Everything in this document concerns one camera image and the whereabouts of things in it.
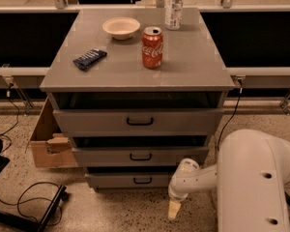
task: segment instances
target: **concrete floor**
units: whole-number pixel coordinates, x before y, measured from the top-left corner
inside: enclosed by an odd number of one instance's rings
[[[6,202],[16,203],[19,196],[36,182],[53,182],[67,186],[70,199],[62,203],[61,221],[56,226],[48,226],[45,231],[217,231],[217,194],[214,190],[191,194],[183,203],[178,217],[169,221],[166,188],[94,192],[83,178],[84,172],[81,168],[36,168],[31,149],[27,146],[42,103],[36,102],[35,109],[29,116],[22,115],[24,109],[21,102],[17,105],[20,107],[19,123],[7,133],[13,145],[3,154],[11,161],[0,174],[0,197]],[[216,136],[212,138],[205,165],[216,162],[215,142],[232,109],[231,101],[225,105],[226,114]],[[231,131],[246,128],[261,130],[290,141],[290,116],[269,107],[267,114],[264,113],[262,107],[252,107],[243,101],[238,114],[226,127],[223,137]],[[0,101],[0,132],[13,125],[15,118],[16,109],[8,102]],[[56,188],[51,185],[36,186],[24,199],[40,196],[52,198],[55,191]],[[36,200],[22,205],[20,210],[25,215],[40,219],[47,205],[46,201]],[[0,210],[17,215],[16,207],[0,203]],[[57,221],[59,214],[56,216],[52,222]],[[13,230],[0,226],[0,231]]]

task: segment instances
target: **cardboard box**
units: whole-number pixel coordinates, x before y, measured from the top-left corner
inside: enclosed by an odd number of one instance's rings
[[[30,147],[36,167],[77,167],[67,137],[53,116],[53,108],[46,99],[38,123],[30,138]]]

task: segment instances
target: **cabinet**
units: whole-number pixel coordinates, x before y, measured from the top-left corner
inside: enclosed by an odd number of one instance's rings
[[[233,88],[196,9],[185,9],[181,31],[166,31],[163,64],[142,66],[141,32],[163,27],[164,9],[88,9],[79,13],[42,90],[93,189],[167,187],[182,158],[204,162]],[[141,28],[127,41],[102,30],[115,16]],[[88,72],[72,60],[91,47],[107,57]]]

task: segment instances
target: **white bowl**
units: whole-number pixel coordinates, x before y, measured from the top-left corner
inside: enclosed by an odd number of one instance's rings
[[[132,34],[139,29],[139,22],[136,19],[128,17],[116,17],[107,20],[102,28],[116,40],[126,40],[132,37]]]

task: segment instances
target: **soda can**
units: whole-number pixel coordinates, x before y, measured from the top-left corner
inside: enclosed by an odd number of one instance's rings
[[[159,27],[147,27],[142,34],[142,59],[146,68],[161,65],[163,51],[163,34]]]

